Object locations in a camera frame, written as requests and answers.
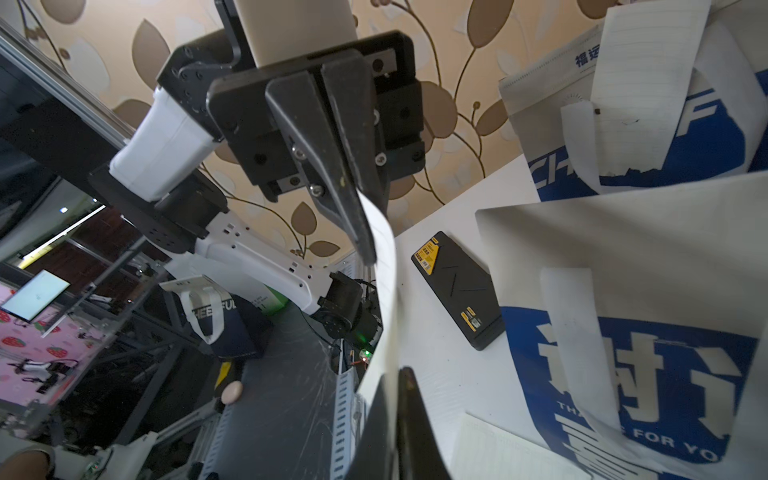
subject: yellow label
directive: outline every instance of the yellow label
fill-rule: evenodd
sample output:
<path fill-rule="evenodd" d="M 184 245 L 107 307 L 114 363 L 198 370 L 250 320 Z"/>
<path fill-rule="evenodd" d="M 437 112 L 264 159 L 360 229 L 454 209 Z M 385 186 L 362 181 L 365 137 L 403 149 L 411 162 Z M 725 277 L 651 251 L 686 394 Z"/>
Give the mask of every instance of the yellow label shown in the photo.
<path fill-rule="evenodd" d="M 230 369 L 232 368 L 232 362 L 224 362 L 221 364 L 221 367 L 219 368 L 219 378 L 216 379 L 216 388 L 221 384 L 221 382 L 227 377 L 227 373 L 230 372 Z"/>
<path fill-rule="evenodd" d="M 464 312 L 462 312 L 462 318 L 464 319 L 464 321 L 465 321 L 465 322 L 467 322 L 467 325 L 469 325 L 469 328 L 471 328 L 471 329 L 472 329 L 472 332 L 477 332 L 477 330 L 475 329 L 475 326 L 474 326 L 474 325 L 472 325 L 472 324 L 474 323 L 474 319 L 472 319 L 473 321 L 472 321 L 472 322 L 470 322 L 470 321 L 469 321 L 469 317 L 468 317 L 468 316 L 467 316 L 467 314 L 466 314 L 466 313 L 464 313 Z"/>
<path fill-rule="evenodd" d="M 435 268 L 437 251 L 440 248 L 436 244 L 437 240 L 433 238 L 429 242 L 425 243 L 418 252 L 413 254 L 416 260 L 419 262 L 419 265 L 421 265 L 424 271 L 427 272 L 427 275 L 432 275 L 432 269 Z"/>

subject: bag handle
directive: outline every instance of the bag handle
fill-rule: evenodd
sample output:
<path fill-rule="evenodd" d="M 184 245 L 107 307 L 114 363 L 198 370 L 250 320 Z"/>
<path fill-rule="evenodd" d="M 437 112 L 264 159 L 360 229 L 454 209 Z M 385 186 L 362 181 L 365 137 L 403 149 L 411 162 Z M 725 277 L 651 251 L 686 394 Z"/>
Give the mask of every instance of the bag handle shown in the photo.
<path fill-rule="evenodd" d="M 728 449 L 713 464 L 696 464 L 649 449 L 624 436 L 619 405 L 594 305 L 592 272 L 588 268 L 541 269 L 541 295 L 558 339 L 568 391 L 589 426 L 617 456 L 656 472 L 669 472 L 696 480 L 755 478 L 768 471 L 768 326 L 750 367 L 741 402 L 733 421 Z"/>
<path fill-rule="evenodd" d="M 200 328 L 200 324 L 197 321 L 197 316 L 195 316 L 194 311 L 192 311 L 192 299 L 190 298 L 192 292 L 185 290 L 179 293 L 179 298 L 181 298 L 181 306 L 184 308 L 184 315 L 187 316 L 187 321 L 192 326 L 192 330 L 197 336 L 203 339 L 206 344 L 210 345 L 218 340 L 224 331 L 224 308 L 221 306 L 221 294 L 218 290 L 212 286 L 205 286 L 203 291 L 208 294 L 208 299 L 210 300 L 212 325 L 212 332 L 210 335 L 203 334 L 203 330 Z"/>

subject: lined paper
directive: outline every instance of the lined paper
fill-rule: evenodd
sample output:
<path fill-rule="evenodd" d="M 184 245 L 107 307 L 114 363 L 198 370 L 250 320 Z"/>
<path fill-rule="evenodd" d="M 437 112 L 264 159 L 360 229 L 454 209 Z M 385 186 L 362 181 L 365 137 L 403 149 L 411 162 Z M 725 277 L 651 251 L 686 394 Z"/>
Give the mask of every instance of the lined paper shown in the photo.
<path fill-rule="evenodd" d="M 454 480 L 588 480 L 560 455 L 465 413 L 451 463 Z"/>
<path fill-rule="evenodd" d="M 664 165 L 710 5 L 655 0 L 608 9 L 591 96 L 600 112 L 600 175 Z"/>
<path fill-rule="evenodd" d="M 384 378 L 384 395 L 388 411 L 389 440 L 396 438 L 397 420 L 397 385 L 399 371 L 399 351 L 397 344 L 399 301 L 397 295 L 397 252 L 395 236 L 384 214 L 368 197 L 357 191 L 366 213 L 368 225 L 373 234 L 373 246 L 376 248 L 376 293 L 379 295 L 379 310 L 383 331 L 371 357 L 371 363 L 360 382 L 357 393 L 368 403 L 373 403 L 379 379 Z"/>

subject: white notebook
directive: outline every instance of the white notebook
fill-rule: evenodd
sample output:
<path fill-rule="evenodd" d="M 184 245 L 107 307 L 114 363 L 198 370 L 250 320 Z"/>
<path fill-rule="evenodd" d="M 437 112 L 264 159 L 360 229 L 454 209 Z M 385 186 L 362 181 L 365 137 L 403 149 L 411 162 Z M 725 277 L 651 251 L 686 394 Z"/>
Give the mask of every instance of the white notebook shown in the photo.
<path fill-rule="evenodd" d="M 453 480 L 588 480 L 573 462 L 465 413 L 451 462 Z"/>
<path fill-rule="evenodd" d="M 600 175 L 664 165 L 710 5 L 655 0 L 608 9 L 591 96 Z"/>

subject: white table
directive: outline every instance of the white table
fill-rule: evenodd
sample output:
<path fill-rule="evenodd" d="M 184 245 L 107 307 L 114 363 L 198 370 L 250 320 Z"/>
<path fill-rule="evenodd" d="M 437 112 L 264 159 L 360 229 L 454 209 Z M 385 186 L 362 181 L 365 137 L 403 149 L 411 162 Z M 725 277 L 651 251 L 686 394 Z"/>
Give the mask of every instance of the white table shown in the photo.
<path fill-rule="evenodd" d="M 442 230 L 487 270 L 475 212 L 538 201 L 521 155 L 396 238 L 402 299 L 400 365 L 415 372 L 446 465 L 451 463 L 463 412 L 544 447 L 546 443 L 528 414 L 506 334 L 481 352 L 475 350 L 411 255 Z"/>

